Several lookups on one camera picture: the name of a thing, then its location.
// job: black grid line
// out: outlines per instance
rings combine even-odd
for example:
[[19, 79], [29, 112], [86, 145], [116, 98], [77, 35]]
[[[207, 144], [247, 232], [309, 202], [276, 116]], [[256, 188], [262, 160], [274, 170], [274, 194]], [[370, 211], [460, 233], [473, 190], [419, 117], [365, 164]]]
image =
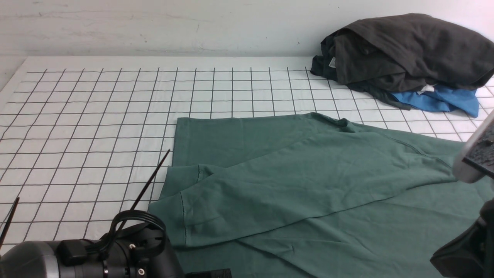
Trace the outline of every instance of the black grid line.
[[[40, 113], [43, 111], [43, 109], [45, 108], [45, 106], [46, 106], [46, 103], [44, 103], [44, 104], [43, 104], [43, 107], [41, 108]], [[29, 131], [31, 130], [31, 127], [29, 127], [28, 131], [26, 132], [26, 137], [27, 137], [27, 135], [28, 135]], [[9, 166], [8, 166], [8, 167], [10, 167], [11, 163], [14, 161], [15, 156], [12, 158], [12, 161], [10, 162], [10, 164], [9, 164]], [[36, 161], [35, 161], [34, 165], [35, 165], [35, 164], [36, 164], [36, 162], [38, 161], [38, 158], [39, 158], [39, 157], [40, 157], [40, 155], [38, 155], [38, 157], [36, 158]], [[26, 176], [26, 179], [24, 180], [24, 183], [26, 183], [26, 181], [28, 180], [28, 178], [29, 178], [29, 176], [31, 175], [32, 171], [33, 171], [33, 169], [30, 169], [29, 173], [28, 173], [28, 174], [27, 174], [27, 176]], [[24, 189], [24, 185], [22, 185], [22, 186], [21, 186], [21, 188], [20, 188], [20, 190], [19, 190], [19, 193], [17, 194], [17, 197], [19, 197], [19, 196], [20, 196], [20, 194], [22, 193], [22, 190], [23, 190], [23, 189]], [[26, 235], [24, 236], [24, 240], [26, 240], [26, 237], [27, 237], [27, 235], [29, 234], [29, 229], [30, 229], [30, 228], [31, 228], [31, 224], [29, 224], [29, 226], [28, 226], [28, 229], [27, 229], [27, 231], [26, 231]]]
[[[156, 82], [157, 82], [157, 81], [155, 81], [154, 86], [153, 86], [153, 92], [151, 93], [151, 99], [153, 99], [152, 95], [153, 95], [153, 93], [154, 93], [154, 87], [156, 86]], [[192, 86], [192, 97], [194, 97], [194, 87], [193, 87], [193, 86]], [[147, 112], [149, 112], [149, 107], [151, 106], [151, 99], [149, 100], [149, 104], [148, 104], [148, 110], [147, 110]], [[143, 132], [144, 132], [144, 127], [141, 129], [141, 136], [140, 136], [140, 138], [139, 138], [139, 141], [137, 142], [137, 150], [139, 149], [139, 146], [141, 145], [141, 139], [142, 139], [142, 133], [143, 133]], [[132, 165], [135, 165], [135, 159], [136, 159], [136, 157], [137, 157], [137, 150], [136, 150], [136, 152], [135, 152], [135, 154], [134, 154], [134, 160], [133, 160], [133, 162], [132, 162]], [[123, 199], [122, 199], [122, 203], [120, 204], [120, 209], [119, 209], [119, 211], [121, 211], [121, 210], [122, 210], [122, 207], [123, 207], [123, 205], [124, 205], [124, 202], [126, 201], [125, 196], [127, 195], [127, 190], [128, 190], [129, 184], [130, 184], [130, 179], [132, 178], [132, 172], [133, 172], [133, 169], [134, 169], [134, 167], [132, 167], [132, 168], [130, 169], [130, 173], [129, 173], [129, 175], [128, 175], [127, 186], [125, 187], [125, 191], [124, 191], [124, 193], [123, 193]]]
[[[44, 73], [45, 73], [45, 72], [46, 72], [46, 70], [42, 73], [42, 75], [41, 75], [41, 77], [40, 77], [40, 80], [43, 78], [43, 76], [44, 76]], [[34, 90], [36, 89], [36, 86], [38, 86], [38, 84], [36, 84], [36, 85], [35, 85], [35, 87], [33, 88], [33, 91], [29, 94], [28, 99], [29, 99], [29, 98], [31, 97], [31, 95], [33, 94]], [[19, 112], [20, 112], [20, 111], [22, 111], [22, 109], [24, 109], [24, 106], [25, 106], [25, 103], [22, 105], [22, 107], [21, 107], [21, 109], [19, 110]], [[17, 116], [15, 116], [15, 117], [14, 117], [14, 120], [12, 121], [12, 123], [10, 123], [10, 125], [12, 125], [12, 124], [15, 122], [15, 120], [16, 120], [16, 119], [17, 119]], [[29, 130], [31, 130], [31, 128], [29, 128], [29, 129], [28, 129], [28, 131], [26, 132], [26, 135], [24, 136], [24, 139], [27, 137], [27, 134], [29, 133]], [[3, 139], [3, 136], [4, 136], [4, 135], [5, 135], [5, 133], [3, 133], [3, 134], [2, 134], [2, 136], [0, 137], [0, 140], [2, 140], [2, 139]], [[9, 167], [10, 167], [10, 165], [12, 164], [12, 162], [13, 162], [13, 161], [14, 161], [14, 159], [15, 159], [15, 155], [17, 155], [17, 152], [20, 150], [20, 148], [21, 148], [21, 147], [22, 147], [22, 144], [21, 144], [21, 145], [19, 145], [19, 147], [18, 147], [18, 148], [17, 148], [17, 150], [15, 151], [14, 156], [12, 157], [12, 160], [9, 162], [9, 164], [8, 164], [7, 168], [9, 168]], [[23, 189], [23, 186], [21, 186], [21, 189], [19, 190], [19, 193], [17, 194], [17, 197], [19, 197], [19, 195], [21, 194], [22, 189]], [[2, 225], [0, 225], [0, 229], [3, 227], [3, 223], [4, 223], [4, 221], [5, 221], [6, 219], [7, 219], [7, 215], [6, 215], [6, 216], [5, 216], [5, 218], [2, 220]]]
[[[139, 74], [140, 74], [140, 73], [141, 73], [141, 69], [139, 69], [139, 72], [137, 73], [137, 78], [136, 78], [136, 79], [138, 79], [138, 78], [139, 78]], [[133, 95], [133, 94], [134, 94], [134, 91], [132, 91], [132, 93], [130, 94], [130, 99], [132, 99], [132, 95]], [[129, 106], [130, 106], [130, 102], [127, 104], [127, 107], [126, 107], [126, 109], [125, 109], [125, 112], [127, 112], [127, 111], [128, 111], [128, 107], [129, 107]], [[124, 120], [125, 120], [125, 117], [124, 117], [124, 118], [122, 118], [122, 123], [120, 124], [119, 131], [118, 131], [118, 133], [117, 133], [117, 134], [118, 134], [118, 135], [117, 135], [117, 137], [119, 137], [120, 132], [122, 131], [122, 125], [123, 125], [123, 123], [124, 123]], [[116, 146], [117, 146], [117, 140], [115, 140], [115, 143], [114, 143], [114, 145], [113, 145], [113, 149], [112, 149], [112, 151], [114, 151], [114, 150], [115, 150], [115, 147], [116, 147]], [[138, 150], [138, 149], [139, 149], [139, 144], [137, 144], [137, 147], [136, 147], [136, 150], [135, 150], [135, 154], [134, 154], [134, 162], [135, 162], [135, 157], [136, 157], [136, 155], [137, 155], [137, 150]], [[113, 152], [112, 152], [112, 154], [110, 155], [110, 158], [109, 158], [109, 160], [108, 160], [108, 165], [107, 165], [107, 166], [109, 166], [109, 165], [110, 165], [110, 162], [111, 162], [111, 160], [112, 160], [112, 156], [113, 156]], [[104, 182], [105, 182], [105, 177], [106, 177], [106, 174], [107, 174], [107, 173], [108, 173], [108, 167], [105, 169], [105, 173], [103, 174], [103, 180], [101, 181], [102, 183], [104, 183]], [[129, 180], [130, 180], [130, 176], [131, 176], [131, 175], [132, 175], [132, 168], [131, 168], [130, 173], [129, 173]], [[91, 218], [92, 218], [92, 216], [93, 216], [93, 214], [94, 214], [94, 208], [96, 207], [97, 200], [98, 200], [98, 199], [96, 199], [96, 200], [94, 201], [94, 205], [93, 205], [93, 208], [92, 208], [92, 210], [91, 210], [91, 214], [90, 214], [90, 216], [89, 216], [89, 219], [88, 219], [88, 222], [87, 222], [87, 225], [86, 225], [86, 229], [85, 229], [85, 231], [84, 231], [84, 237], [86, 236], [86, 233], [87, 233], [87, 228], [88, 228], [88, 226], [89, 226], [89, 222], [91, 221]]]
[[[178, 75], [178, 68], [176, 69], [175, 71], [175, 80], [177, 80], [177, 75]], [[173, 99], [173, 92], [175, 90], [175, 82], [173, 83], [173, 91], [171, 92], [171, 99]], [[169, 118], [169, 114], [166, 115], [166, 123], [168, 123], [168, 118]], [[160, 147], [160, 151], [163, 149], [163, 143], [165, 142], [165, 136], [163, 136], [163, 139], [161, 141], [161, 147]], [[160, 157], [158, 156], [158, 159], [156, 161], [156, 165], [158, 165], [158, 163], [160, 162]], [[154, 188], [155, 188], [155, 184], [156, 184], [156, 178], [158, 177], [158, 175], [156, 175], [156, 177], [154, 178], [153, 180], [153, 185], [151, 187], [151, 195], [150, 195], [150, 198], [153, 198], [153, 194], [154, 194]]]
[[310, 95], [312, 96], [312, 103], [314, 104], [314, 111], [317, 113], [316, 101], [314, 100], [314, 94], [312, 93], [312, 87], [310, 85], [309, 73], [307, 71], [307, 67], [305, 67], [305, 75], [307, 76], [307, 83], [309, 83], [309, 90], [310, 90]]
[[273, 83], [271, 82], [271, 67], [268, 68], [269, 70], [269, 90], [271, 91], [271, 101], [273, 103], [273, 116], [276, 116], [276, 109], [275, 109], [275, 96], [273, 94]]
[[[81, 74], [79, 75], [79, 79], [81, 78], [81, 76], [82, 76], [83, 72], [84, 72], [84, 70], [82, 70]], [[52, 127], [52, 129], [50, 130], [50, 134], [53, 132], [53, 130], [54, 130], [54, 129], [55, 129], [55, 126], [53, 126], [53, 127]], [[44, 145], [43, 145], [43, 148], [42, 148], [42, 149], [44, 149], [44, 148], [46, 147], [46, 143], [47, 143], [47, 142], [48, 142], [48, 140], [46, 140], [46, 141], [45, 141], [45, 143], [44, 143]], [[31, 172], [27, 175], [26, 180], [29, 178], [29, 176], [31, 175], [31, 173], [32, 173], [32, 169], [31, 169]], [[52, 177], [51, 177], [51, 179], [50, 179], [50, 183], [51, 183], [51, 181], [53, 181], [53, 178], [54, 178], [54, 177], [55, 177], [55, 173], [53, 173], [53, 176], [52, 176]], [[40, 210], [40, 207], [41, 207], [41, 205], [39, 205], [39, 206], [38, 206], [38, 209], [36, 210], [36, 213], [35, 213], [35, 215], [34, 215], [33, 219], [35, 219], [35, 218], [36, 218], [36, 216], [38, 215], [38, 211]], [[30, 229], [31, 229], [31, 224], [29, 224], [28, 229], [27, 229], [27, 231], [26, 231], [26, 234], [24, 235], [24, 240], [26, 240], [26, 238], [27, 238], [27, 236], [28, 236], [28, 234], [29, 234], [29, 230], [30, 230]]]
[[233, 68], [232, 68], [232, 99], [231, 99], [231, 102], [232, 102], [232, 118], [233, 118]]
[[194, 88], [196, 86], [196, 75], [197, 75], [197, 68], [196, 71], [194, 72], [194, 83], [192, 83], [192, 94], [190, 97], [190, 106], [189, 106], [189, 118], [190, 118], [190, 113], [192, 111], [192, 102], [194, 101]]

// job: white wall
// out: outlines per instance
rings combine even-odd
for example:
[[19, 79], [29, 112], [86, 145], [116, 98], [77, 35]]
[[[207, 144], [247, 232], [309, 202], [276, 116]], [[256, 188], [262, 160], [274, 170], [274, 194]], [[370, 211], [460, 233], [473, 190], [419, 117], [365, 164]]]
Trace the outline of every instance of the white wall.
[[494, 40], [494, 0], [0, 0], [0, 55], [311, 56], [357, 19], [409, 12]]

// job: fabric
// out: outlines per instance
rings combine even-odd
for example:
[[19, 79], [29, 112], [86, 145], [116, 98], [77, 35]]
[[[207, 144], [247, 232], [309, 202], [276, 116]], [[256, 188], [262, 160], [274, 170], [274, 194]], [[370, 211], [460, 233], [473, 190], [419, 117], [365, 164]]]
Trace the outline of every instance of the fabric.
[[357, 20], [329, 35], [337, 81], [365, 82], [386, 92], [420, 91], [441, 83], [473, 90], [494, 74], [494, 43], [459, 25], [424, 14]]
[[453, 177], [461, 146], [317, 113], [180, 118], [149, 210], [186, 272], [440, 277], [430, 256], [494, 196]]
[[468, 91], [451, 89], [437, 85], [435, 91], [393, 93], [397, 101], [409, 104], [417, 109], [431, 112], [451, 112], [457, 109], [465, 111], [472, 117], [479, 115], [479, 101], [475, 96], [477, 90]]
[[[323, 42], [321, 42], [321, 49], [323, 50], [323, 53], [325, 52], [325, 49], [331, 48], [334, 45], [333, 42], [334, 40], [332, 37], [327, 37]], [[336, 69], [325, 66], [329, 64], [332, 58], [333, 56], [331, 55], [328, 55], [326, 57], [315, 56], [312, 59], [312, 68], [310, 72], [317, 76], [322, 76], [327, 79], [338, 81], [338, 78], [336, 77]], [[365, 81], [347, 84], [347, 87], [357, 92], [367, 92], [374, 98], [400, 109], [410, 110], [412, 108], [408, 104], [398, 102], [396, 98], [389, 92], [374, 87]]]

